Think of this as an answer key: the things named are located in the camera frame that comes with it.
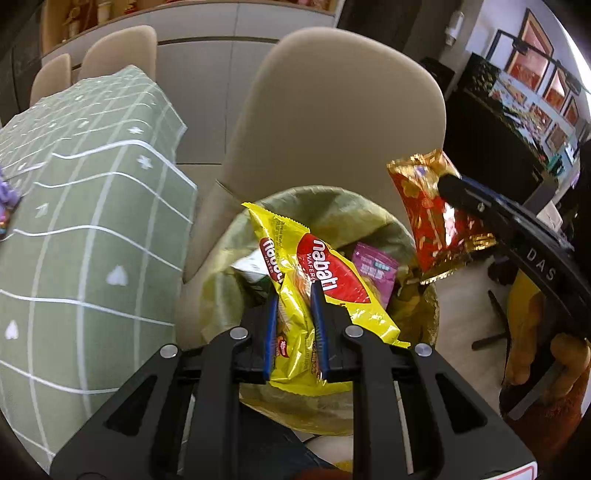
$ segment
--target beige chair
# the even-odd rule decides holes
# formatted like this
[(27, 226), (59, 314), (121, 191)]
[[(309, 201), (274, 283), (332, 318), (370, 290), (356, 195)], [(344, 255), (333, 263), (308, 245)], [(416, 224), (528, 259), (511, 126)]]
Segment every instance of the beige chair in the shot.
[(78, 80), (110, 75), (127, 65), (135, 65), (155, 80), (157, 48), (156, 30), (149, 25), (113, 32), (88, 49)]
[(386, 163), (441, 148), (445, 129), (441, 90), (405, 55), (331, 28), (281, 40), (259, 69), (193, 225), (178, 308), (181, 344), (199, 338), (191, 321), (199, 268), (241, 202), (294, 186), (337, 186), (373, 200), (408, 227)]
[(35, 105), (43, 97), (66, 90), (71, 84), (72, 60), (69, 53), (64, 53), (47, 62), (35, 75), (29, 106)]

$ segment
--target gold foil wrapper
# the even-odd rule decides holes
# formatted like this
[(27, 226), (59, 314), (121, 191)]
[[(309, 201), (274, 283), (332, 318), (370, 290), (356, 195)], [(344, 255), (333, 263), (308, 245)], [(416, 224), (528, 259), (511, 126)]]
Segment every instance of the gold foil wrapper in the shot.
[(496, 244), (480, 219), (453, 208), (439, 195), (442, 175), (460, 176), (442, 150), (394, 160), (388, 171), (413, 229), (422, 284), (447, 277), (470, 260), (470, 252)]

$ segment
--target dark jeans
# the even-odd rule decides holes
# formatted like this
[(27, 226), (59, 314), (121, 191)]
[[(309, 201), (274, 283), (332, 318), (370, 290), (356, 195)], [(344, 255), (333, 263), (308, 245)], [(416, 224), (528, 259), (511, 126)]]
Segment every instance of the dark jeans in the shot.
[(240, 404), (240, 480), (291, 480), (314, 468), (335, 467), (318, 458), (290, 429)]

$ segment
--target shelf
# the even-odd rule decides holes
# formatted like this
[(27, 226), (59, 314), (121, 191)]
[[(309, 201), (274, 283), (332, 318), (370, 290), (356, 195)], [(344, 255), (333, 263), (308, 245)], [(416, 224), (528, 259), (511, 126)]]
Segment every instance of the shelf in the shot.
[[(329, 10), (322, 10), (315, 7), (308, 7), (306, 5), (292, 4), (287, 1), (278, 0), (178, 0), (172, 3), (162, 3), (163, 0), (138, 0), (139, 11), (124, 15), (123, 11), (127, 5), (127, 0), (112, 0), (111, 18), (108, 22), (101, 25), (96, 25), (96, 10), (94, 10), (94, 21), (90, 20), (88, 23), (91, 26), (86, 30), (82, 31), (74, 37), (62, 41), (66, 27), (63, 26), (64, 20), (67, 18), (68, 12), (71, 7), (71, 0), (46, 0), (43, 8), (43, 16), (41, 19), (41, 45), (45, 56), (51, 53), (53, 50), (65, 45), (66, 43), (75, 40), (88, 33), (89, 31), (96, 30), (100, 27), (115, 23), (124, 18), (133, 17), (148, 12), (156, 12), (165, 8), (180, 7), (182, 5), (196, 5), (196, 4), (210, 4), (210, 3), (250, 3), (250, 4), (265, 4), (265, 5), (280, 5), (287, 8), (297, 8), (303, 10), (313, 11), (319, 14), (334, 16), (336, 5), (338, 0), (330, 0)], [(93, 0), (93, 3), (99, 3), (100, 0)]]

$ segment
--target trash bin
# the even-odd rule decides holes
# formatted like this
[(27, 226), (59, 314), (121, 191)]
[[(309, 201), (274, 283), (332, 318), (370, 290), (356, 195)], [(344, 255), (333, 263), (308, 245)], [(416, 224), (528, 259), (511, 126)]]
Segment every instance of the trash bin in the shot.
[[(435, 344), (439, 328), (435, 288), (419, 285), (413, 238), (385, 209), (356, 193), (324, 186), (296, 187), (257, 204), (308, 226), (313, 235), (348, 258), (358, 241), (395, 258), (402, 265), (397, 279), (403, 286), (392, 294), (387, 312), (401, 329), (401, 340), (413, 345)], [(240, 324), (243, 311), (252, 306), (252, 296), (231, 265), (255, 248), (258, 241), (245, 210), (234, 219), (203, 266), (195, 314), (206, 341)], [(350, 391), (306, 397), (268, 384), (241, 385), (241, 401), (294, 430), (329, 435), (353, 432)]]

